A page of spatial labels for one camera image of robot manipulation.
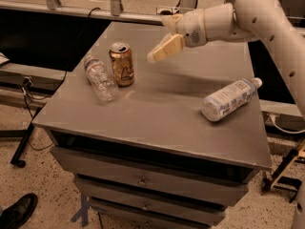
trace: soda can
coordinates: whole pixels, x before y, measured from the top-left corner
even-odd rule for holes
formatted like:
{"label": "soda can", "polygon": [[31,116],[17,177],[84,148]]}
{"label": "soda can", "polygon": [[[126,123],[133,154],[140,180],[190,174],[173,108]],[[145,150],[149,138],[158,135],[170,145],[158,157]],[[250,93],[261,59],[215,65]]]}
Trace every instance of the soda can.
{"label": "soda can", "polygon": [[118,86],[127,87],[134,82],[131,47],[124,42],[115,42],[109,51],[114,79]]}

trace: white cable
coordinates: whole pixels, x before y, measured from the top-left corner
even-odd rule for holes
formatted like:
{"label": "white cable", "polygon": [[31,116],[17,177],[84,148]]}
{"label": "white cable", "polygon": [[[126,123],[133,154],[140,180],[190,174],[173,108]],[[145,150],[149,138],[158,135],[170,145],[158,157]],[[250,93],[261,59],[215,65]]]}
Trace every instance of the white cable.
{"label": "white cable", "polygon": [[296,131],[296,132],[290,132],[290,131],[287,131],[287,130],[284,130],[282,128],[280,128],[279,126],[276,125],[275,123],[275,119],[277,118],[277,116],[275,114],[270,114],[269,118],[271,119],[271,122],[273,123],[273,125],[280,131],[282,131],[283,133],[286,133],[286,134],[303,134],[305,133],[305,130],[300,130],[300,131]]}

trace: gray tabletop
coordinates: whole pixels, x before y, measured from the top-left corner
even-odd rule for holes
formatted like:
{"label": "gray tabletop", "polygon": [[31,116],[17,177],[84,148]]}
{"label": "gray tabletop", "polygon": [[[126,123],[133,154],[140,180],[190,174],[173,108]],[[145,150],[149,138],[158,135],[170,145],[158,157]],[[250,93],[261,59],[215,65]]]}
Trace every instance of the gray tabletop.
{"label": "gray tabletop", "polygon": [[254,76],[246,43],[213,42],[184,49],[150,64],[147,53],[168,33],[163,27],[111,23],[89,51],[112,72],[113,42],[132,48],[135,82],[101,104],[83,62],[33,123],[46,129],[194,156],[223,163],[271,168],[271,156],[258,96],[219,122],[200,112],[202,97],[239,78]]}

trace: clear plastic bottle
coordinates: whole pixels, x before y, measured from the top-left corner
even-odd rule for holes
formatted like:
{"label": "clear plastic bottle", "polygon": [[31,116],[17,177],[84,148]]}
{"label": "clear plastic bottle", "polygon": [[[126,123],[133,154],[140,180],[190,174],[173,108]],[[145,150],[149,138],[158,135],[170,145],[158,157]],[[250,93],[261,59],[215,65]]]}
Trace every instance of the clear plastic bottle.
{"label": "clear plastic bottle", "polygon": [[118,95],[118,87],[114,78],[109,75],[105,64],[98,58],[88,54],[84,68],[98,98],[102,102],[114,100]]}
{"label": "clear plastic bottle", "polygon": [[248,103],[261,85],[262,81],[259,78],[237,80],[206,96],[201,103],[201,112],[210,121],[218,121]]}

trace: drawer knob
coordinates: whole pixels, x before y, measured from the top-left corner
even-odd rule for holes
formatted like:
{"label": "drawer knob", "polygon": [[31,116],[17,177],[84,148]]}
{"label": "drawer knob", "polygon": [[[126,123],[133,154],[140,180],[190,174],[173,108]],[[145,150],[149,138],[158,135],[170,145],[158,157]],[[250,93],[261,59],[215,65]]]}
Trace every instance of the drawer knob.
{"label": "drawer knob", "polygon": [[142,207],[142,210],[144,211],[149,211],[149,207],[147,206],[147,202],[145,203],[145,205]]}
{"label": "drawer knob", "polygon": [[139,184],[139,186],[141,186],[141,187],[146,187],[146,186],[147,186],[147,183],[146,183],[144,177],[142,177],[141,180],[139,180],[139,181],[137,182],[137,184]]}

